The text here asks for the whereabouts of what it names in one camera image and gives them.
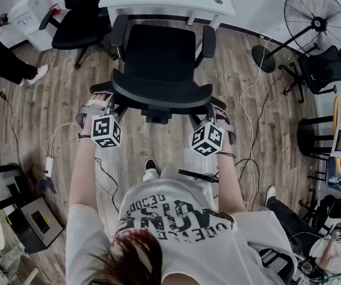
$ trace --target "sneaker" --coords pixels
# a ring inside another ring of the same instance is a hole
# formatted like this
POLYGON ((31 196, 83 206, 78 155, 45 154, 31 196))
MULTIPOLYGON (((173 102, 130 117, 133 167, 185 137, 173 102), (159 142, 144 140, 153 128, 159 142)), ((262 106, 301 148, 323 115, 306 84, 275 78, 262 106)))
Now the sneaker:
POLYGON ((144 167, 145 171, 149 170, 149 169, 155 169, 157 168, 157 164, 155 162, 154 159, 147 159, 146 161, 146 165, 144 167))
POLYGON ((34 84, 37 80, 43 78, 45 74, 48 72, 48 70, 49 70, 49 66, 47 64, 43 65, 37 69, 37 75, 33 79, 31 80, 26 79, 26 80, 28 81, 29 84, 34 84))
POLYGON ((266 197, 266 206, 267 202, 271 197, 276 197, 276 191, 275 191, 275 186, 271 186, 267 190, 267 197, 266 197))

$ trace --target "black strap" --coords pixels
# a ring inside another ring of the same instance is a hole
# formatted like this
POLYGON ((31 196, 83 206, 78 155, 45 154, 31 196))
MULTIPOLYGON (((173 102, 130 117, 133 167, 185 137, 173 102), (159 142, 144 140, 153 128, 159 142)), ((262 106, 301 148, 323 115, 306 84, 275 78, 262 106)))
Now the black strap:
POLYGON ((82 139, 82 138, 91 138, 91 135, 81 135, 78 133, 78 139, 82 139))

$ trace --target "white cable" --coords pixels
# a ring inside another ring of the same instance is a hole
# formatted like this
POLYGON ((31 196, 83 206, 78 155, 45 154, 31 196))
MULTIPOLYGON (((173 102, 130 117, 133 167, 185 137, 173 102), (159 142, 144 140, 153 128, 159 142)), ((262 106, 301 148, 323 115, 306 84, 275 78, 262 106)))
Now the white cable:
POLYGON ((54 141, 54 136, 56 136, 57 130, 63 126, 67 126, 67 125, 77 125, 80 129, 82 129, 80 127, 80 125, 76 122, 68 122, 68 123, 64 123, 63 125, 60 125, 57 127, 57 129, 54 131, 53 137, 52 137, 52 141, 50 142, 50 152, 49 152, 49 157, 52 157, 52 150, 53 150, 53 141, 54 141))
MULTIPOLYGON (((250 128, 251 128, 251 141, 250 141, 250 158, 252 158, 252 139, 254 137, 254 130, 252 129, 252 122, 251 122, 251 119, 250 117, 248 116, 247 114, 247 111, 246 111, 246 108, 244 108, 244 105, 243 105, 243 102, 242 102, 242 96, 243 94, 249 89, 249 88, 252 88, 254 85, 257 84, 258 82, 258 79, 259 79, 259 75, 260 75, 260 70, 261 70, 261 66, 263 65, 263 60, 264 60, 264 55, 266 53, 266 47, 267 47, 267 44, 269 41, 271 41, 272 38, 270 38, 267 42, 266 42, 266 45, 264 46, 264 49, 263 49, 263 57, 261 58, 261 62, 260 62, 260 67, 259 67, 259 70, 258 70, 258 74, 256 76, 256 80, 253 84, 249 85, 241 94, 241 96, 239 97, 239 102, 241 103, 241 106, 244 110, 244 113, 246 114, 246 117, 248 119, 248 122, 250 123, 250 128)), ((256 195, 256 181, 255 181, 255 171, 254 171, 254 166, 252 165, 252 161, 250 161, 250 166, 251 166, 251 170, 252 170, 252 174, 254 175, 254 194, 252 195, 251 199, 247 202, 245 200, 243 200, 243 202, 245 204, 250 204, 252 203, 252 201, 254 200, 255 198, 255 195, 256 195)))

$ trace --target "black office chair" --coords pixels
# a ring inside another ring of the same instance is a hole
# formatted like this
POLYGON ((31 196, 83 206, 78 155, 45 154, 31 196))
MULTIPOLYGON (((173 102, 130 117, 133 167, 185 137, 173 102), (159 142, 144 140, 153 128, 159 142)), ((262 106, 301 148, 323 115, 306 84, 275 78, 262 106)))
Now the black office chair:
POLYGON ((327 227, 325 225, 327 218, 341 219, 341 198, 327 195, 320 202, 320 205, 316 210, 315 206, 317 205, 317 202, 315 201, 312 201, 310 206, 305 205, 302 201, 300 201, 299 204, 308 210, 302 219, 307 223, 312 219, 311 225, 317 231, 324 228, 327 231, 327 234, 329 234, 333 230, 333 226, 327 227))
POLYGON ((59 50, 82 49, 78 54, 74 67, 81 67, 80 60, 91 45, 100 46, 113 60, 117 56, 101 44, 104 36, 111 31, 111 24, 107 8, 98 7, 99 0, 65 0, 65 6, 70 11, 59 23, 53 17, 55 9, 50 10, 42 20, 39 30, 53 24, 57 31, 52 46, 59 50))
POLYGON ((304 102, 304 94, 302 85, 306 84, 313 94, 319 95, 324 93, 337 93, 337 87, 325 91, 322 88, 334 81, 341 81, 341 49, 338 51, 334 45, 328 48, 325 52, 319 55, 307 56, 306 54, 300 55, 298 63, 301 70, 301 75, 298 74, 295 63, 290 65, 295 72, 292 72, 285 65, 279 65, 279 69, 285 69, 291 76, 294 77, 293 84, 283 92, 287 95, 294 86, 298 86, 300 90, 301 100, 304 102))
POLYGON ((195 59, 194 32, 135 24, 124 49, 127 25, 128 16, 118 16, 110 35, 111 45, 125 62, 124 71, 114 69, 111 81, 90 87, 92 94, 114 95, 110 110, 121 116, 128 107, 139 109, 147 122, 166 124, 172 114, 211 115, 210 104, 226 109, 223 102, 211 96, 211 84, 199 86, 193 81, 194 69, 203 58, 214 56, 213 28, 204 27, 202 51, 195 59))

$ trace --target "hand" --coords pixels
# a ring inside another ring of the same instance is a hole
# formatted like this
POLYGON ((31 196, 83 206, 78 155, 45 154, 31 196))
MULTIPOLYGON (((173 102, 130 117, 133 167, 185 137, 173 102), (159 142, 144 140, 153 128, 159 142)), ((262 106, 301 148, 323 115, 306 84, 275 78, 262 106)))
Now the hand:
MULTIPOLYGON (((107 94, 102 93, 102 94, 93 94, 90 99, 106 100, 106 98, 107 98, 107 94)), ((104 107, 99 106, 98 104, 93 104, 90 107, 94 109, 99 109, 99 110, 104 109, 104 107)), ((92 115, 87 115, 81 135, 91 135, 91 125, 92 125, 92 115)))

